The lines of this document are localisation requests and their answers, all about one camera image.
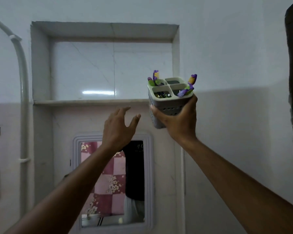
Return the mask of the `person's right forearm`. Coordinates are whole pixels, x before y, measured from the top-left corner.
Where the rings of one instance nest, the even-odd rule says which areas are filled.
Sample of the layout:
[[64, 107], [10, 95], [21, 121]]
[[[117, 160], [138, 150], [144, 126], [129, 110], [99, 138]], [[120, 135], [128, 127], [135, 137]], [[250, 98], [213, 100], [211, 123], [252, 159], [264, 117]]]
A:
[[196, 137], [176, 139], [248, 234], [293, 234], [293, 205]]

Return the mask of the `person's left hand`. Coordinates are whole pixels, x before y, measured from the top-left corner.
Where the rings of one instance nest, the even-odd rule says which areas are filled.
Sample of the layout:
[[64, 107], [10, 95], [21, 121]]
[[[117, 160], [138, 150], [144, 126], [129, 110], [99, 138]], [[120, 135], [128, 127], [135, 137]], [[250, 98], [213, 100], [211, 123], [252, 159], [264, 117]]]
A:
[[105, 121], [102, 146], [112, 154], [125, 147], [134, 136], [128, 132], [128, 126], [125, 125], [125, 115], [129, 109], [130, 106], [118, 108]]

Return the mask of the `long purple green toothbrush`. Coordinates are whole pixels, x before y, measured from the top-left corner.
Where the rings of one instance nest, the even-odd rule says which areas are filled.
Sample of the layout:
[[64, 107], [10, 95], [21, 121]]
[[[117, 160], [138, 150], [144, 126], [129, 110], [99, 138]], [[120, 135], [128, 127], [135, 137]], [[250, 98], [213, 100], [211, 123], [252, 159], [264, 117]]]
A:
[[196, 82], [196, 79], [197, 79], [197, 74], [192, 74], [188, 80], [188, 85], [183, 89], [181, 90], [177, 96], [178, 97], [183, 97], [183, 96], [186, 96], [186, 95], [189, 95], [193, 90], [194, 90], [194, 84]]

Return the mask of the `white plastic compartment caddy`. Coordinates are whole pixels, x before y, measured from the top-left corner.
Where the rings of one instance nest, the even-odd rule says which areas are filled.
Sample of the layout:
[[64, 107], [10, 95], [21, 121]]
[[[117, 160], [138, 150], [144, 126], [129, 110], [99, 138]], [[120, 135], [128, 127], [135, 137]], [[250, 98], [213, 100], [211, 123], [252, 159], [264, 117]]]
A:
[[193, 96], [193, 92], [181, 94], [190, 85], [179, 77], [159, 79], [159, 86], [151, 84], [152, 81], [150, 78], [148, 83], [149, 105], [154, 105], [165, 115], [178, 115]]

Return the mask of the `person's left forearm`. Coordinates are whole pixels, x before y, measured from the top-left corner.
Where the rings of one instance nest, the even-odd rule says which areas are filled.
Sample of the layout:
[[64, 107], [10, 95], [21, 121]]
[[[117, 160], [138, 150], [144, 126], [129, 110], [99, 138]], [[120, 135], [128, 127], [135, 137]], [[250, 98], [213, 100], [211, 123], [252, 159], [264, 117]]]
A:
[[4, 234], [68, 234], [105, 166], [123, 147], [102, 144]]

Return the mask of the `white curved wall pipe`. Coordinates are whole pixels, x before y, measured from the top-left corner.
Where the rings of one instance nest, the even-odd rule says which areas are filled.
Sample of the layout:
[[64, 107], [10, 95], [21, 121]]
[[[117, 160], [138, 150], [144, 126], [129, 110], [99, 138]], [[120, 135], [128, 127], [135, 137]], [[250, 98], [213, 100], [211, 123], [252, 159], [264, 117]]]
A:
[[19, 66], [19, 77], [20, 77], [20, 218], [27, 213], [27, 199], [28, 199], [28, 162], [30, 162], [28, 145], [29, 145], [29, 82], [28, 82], [28, 70], [27, 61], [22, 47], [22, 38], [14, 34], [11, 29], [4, 25], [0, 21], [0, 29], [8, 35], [14, 49], [16, 51], [18, 66]]

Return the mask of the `white framed wall mirror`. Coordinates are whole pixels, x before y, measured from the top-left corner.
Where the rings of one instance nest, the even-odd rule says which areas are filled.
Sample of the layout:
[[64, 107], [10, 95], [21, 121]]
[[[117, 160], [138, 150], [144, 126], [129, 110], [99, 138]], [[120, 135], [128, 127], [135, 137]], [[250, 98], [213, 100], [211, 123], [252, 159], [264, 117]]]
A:
[[152, 231], [155, 225], [153, 138], [148, 133], [136, 133], [132, 140], [139, 143], [134, 154], [140, 150], [144, 159], [141, 169], [144, 179], [135, 182], [134, 186], [134, 191], [138, 191], [139, 186], [144, 185], [143, 220], [128, 224], [124, 221], [127, 171], [125, 153], [120, 151], [101, 173], [70, 234], [147, 234]]

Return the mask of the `person's right hand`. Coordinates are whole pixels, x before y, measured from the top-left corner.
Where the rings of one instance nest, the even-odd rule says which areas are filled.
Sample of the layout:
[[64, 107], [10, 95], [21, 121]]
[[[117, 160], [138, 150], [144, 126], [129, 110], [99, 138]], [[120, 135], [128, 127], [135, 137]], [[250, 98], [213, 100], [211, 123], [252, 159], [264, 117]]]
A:
[[195, 141], [196, 136], [196, 103], [195, 94], [177, 115], [159, 113], [160, 120], [165, 124], [169, 135], [184, 149]]

